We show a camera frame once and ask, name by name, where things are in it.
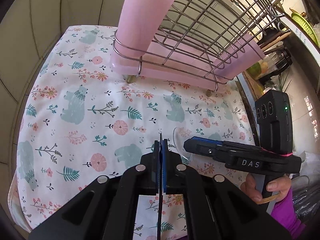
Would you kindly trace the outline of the black blender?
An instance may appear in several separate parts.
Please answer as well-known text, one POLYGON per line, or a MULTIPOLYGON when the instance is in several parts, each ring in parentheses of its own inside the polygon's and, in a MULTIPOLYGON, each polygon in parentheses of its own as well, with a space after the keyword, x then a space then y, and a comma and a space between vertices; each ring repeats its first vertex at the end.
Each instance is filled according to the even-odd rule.
POLYGON ((258 80, 265 83, 271 80, 271 77, 277 76, 287 70, 292 64, 290 52, 283 46, 271 49, 266 57, 261 61, 261 74, 258 80))

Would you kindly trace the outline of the pink left utensil cup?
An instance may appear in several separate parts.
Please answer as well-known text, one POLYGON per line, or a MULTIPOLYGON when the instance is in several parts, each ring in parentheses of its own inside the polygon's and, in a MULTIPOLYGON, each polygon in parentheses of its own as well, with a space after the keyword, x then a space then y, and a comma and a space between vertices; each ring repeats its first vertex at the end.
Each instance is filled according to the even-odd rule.
POLYGON ((128 57, 143 56, 175 0, 125 0, 115 48, 128 57))

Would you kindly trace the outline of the pink drip tray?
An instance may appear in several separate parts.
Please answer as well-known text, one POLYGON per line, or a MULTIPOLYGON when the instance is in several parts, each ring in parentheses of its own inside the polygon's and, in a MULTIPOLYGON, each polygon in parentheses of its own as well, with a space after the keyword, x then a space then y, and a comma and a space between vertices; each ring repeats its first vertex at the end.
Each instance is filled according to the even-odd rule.
POLYGON ((110 63, 122 75, 172 79, 199 87, 215 88, 231 81, 230 77, 219 74, 223 64, 212 55, 183 44, 175 51, 173 48, 152 42, 144 55, 132 57, 122 53, 123 46, 114 41, 110 63))

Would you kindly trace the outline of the pink right utensil cup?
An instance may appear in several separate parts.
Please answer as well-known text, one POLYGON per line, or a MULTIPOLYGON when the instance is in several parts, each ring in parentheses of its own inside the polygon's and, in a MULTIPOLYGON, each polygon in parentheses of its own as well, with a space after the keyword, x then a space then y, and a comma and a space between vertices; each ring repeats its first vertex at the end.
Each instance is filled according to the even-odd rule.
POLYGON ((216 67, 214 74, 221 83, 225 83, 264 57, 264 52, 255 42, 253 36, 246 33, 214 61, 214 67, 216 67))

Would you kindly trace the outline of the clear plastic spoon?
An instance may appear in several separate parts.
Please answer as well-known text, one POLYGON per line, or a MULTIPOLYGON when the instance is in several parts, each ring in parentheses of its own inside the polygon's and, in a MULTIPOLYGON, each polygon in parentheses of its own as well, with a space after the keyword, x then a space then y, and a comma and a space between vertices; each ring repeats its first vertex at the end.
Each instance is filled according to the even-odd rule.
POLYGON ((194 154, 184 149, 184 142, 192 137, 191 130, 184 127, 175 127, 173 130, 173 143, 177 153, 181 156, 182 162, 189 164, 194 160, 194 154))

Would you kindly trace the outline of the green plastic basket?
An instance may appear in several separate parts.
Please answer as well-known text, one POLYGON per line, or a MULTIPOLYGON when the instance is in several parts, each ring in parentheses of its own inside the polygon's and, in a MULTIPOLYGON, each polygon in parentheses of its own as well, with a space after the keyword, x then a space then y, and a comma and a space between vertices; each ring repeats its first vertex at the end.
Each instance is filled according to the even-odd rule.
POLYGON ((308 21, 300 14, 293 12, 291 18, 308 34, 308 36, 313 40, 313 42, 319 46, 317 35, 313 27, 308 23, 308 21))

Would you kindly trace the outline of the pink utensil cup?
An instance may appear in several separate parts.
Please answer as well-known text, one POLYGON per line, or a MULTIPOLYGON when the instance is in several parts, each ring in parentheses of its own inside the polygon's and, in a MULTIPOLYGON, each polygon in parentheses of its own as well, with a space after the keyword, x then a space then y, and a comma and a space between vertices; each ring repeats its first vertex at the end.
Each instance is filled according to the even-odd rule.
POLYGON ((115 48, 128 57, 143 56, 175 0, 125 0, 115 48))
POLYGON ((216 67, 214 74, 221 83, 225 83, 264 57, 264 52, 255 42, 253 36, 246 33, 214 61, 214 67, 216 67))

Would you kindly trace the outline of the floral bear tablecloth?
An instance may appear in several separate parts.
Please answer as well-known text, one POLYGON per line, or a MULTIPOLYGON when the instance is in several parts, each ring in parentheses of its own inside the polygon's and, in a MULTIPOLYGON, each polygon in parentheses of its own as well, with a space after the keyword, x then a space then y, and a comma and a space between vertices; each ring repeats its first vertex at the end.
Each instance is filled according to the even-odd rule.
POLYGON ((25 104, 17 166, 8 195, 13 220, 31 231, 98 176, 121 176, 175 127, 192 137, 252 144, 234 81, 222 94, 185 83, 138 77, 110 64, 116 29, 69 27, 43 64, 25 104))

